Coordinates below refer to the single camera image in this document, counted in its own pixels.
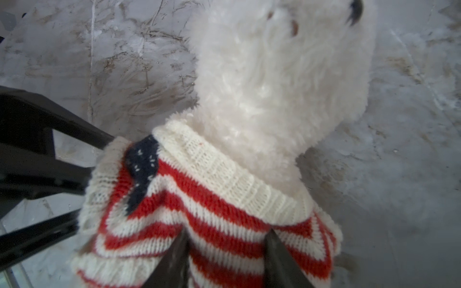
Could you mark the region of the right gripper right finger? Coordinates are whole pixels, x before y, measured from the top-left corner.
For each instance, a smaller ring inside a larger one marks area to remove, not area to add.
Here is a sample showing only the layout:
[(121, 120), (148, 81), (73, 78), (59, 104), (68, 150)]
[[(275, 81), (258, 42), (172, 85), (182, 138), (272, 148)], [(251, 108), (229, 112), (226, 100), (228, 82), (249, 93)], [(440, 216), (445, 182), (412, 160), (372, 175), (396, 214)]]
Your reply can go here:
[(265, 236), (265, 288), (314, 288), (272, 229)]

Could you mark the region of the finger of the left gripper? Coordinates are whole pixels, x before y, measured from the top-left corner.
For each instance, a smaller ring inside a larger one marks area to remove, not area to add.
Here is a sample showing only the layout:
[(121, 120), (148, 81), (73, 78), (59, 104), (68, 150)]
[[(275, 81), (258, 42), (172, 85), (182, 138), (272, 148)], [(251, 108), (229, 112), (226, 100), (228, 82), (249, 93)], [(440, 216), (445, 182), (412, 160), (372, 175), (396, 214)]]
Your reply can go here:
[(77, 233), (75, 210), (1, 236), (1, 271), (64, 241)]
[(91, 169), (56, 158), (54, 132), (103, 149), (113, 136), (40, 94), (1, 87), (1, 216), (24, 199), (84, 195)]

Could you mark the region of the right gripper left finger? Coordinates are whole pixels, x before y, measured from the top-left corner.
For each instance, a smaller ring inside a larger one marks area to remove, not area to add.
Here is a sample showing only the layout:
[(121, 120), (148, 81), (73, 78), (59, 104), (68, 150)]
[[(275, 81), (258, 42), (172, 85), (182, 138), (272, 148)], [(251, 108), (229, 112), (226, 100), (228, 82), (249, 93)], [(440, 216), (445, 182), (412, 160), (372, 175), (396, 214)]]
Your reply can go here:
[(186, 288), (188, 250), (188, 233), (183, 229), (141, 288)]

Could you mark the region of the red white striped knit sweater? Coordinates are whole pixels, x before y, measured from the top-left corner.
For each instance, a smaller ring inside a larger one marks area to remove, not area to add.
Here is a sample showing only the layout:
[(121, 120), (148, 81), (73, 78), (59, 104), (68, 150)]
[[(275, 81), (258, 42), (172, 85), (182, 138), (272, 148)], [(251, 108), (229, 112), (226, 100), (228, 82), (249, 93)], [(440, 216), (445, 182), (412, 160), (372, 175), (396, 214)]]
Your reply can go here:
[(182, 121), (105, 147), (80, 210), (91, 237), (71, 267), (85, 288), (139, 288), (186, 230), (191, 288), (260, 288), (274, 230), (316, 288), (331, 285), (343, 235), (305, 186), (288, 195)]

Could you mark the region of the white plush teddy bear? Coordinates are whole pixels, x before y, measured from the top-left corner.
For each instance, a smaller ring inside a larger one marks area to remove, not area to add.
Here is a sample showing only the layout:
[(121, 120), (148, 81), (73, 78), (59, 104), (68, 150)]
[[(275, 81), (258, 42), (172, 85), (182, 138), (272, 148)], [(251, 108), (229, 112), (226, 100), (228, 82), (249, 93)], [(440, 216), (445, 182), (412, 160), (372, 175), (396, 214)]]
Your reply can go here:
[(198, 102), (173, 118), (293, 195), (297, 157), (366, 110), (376, 18), (374, 1), (199, 1)]

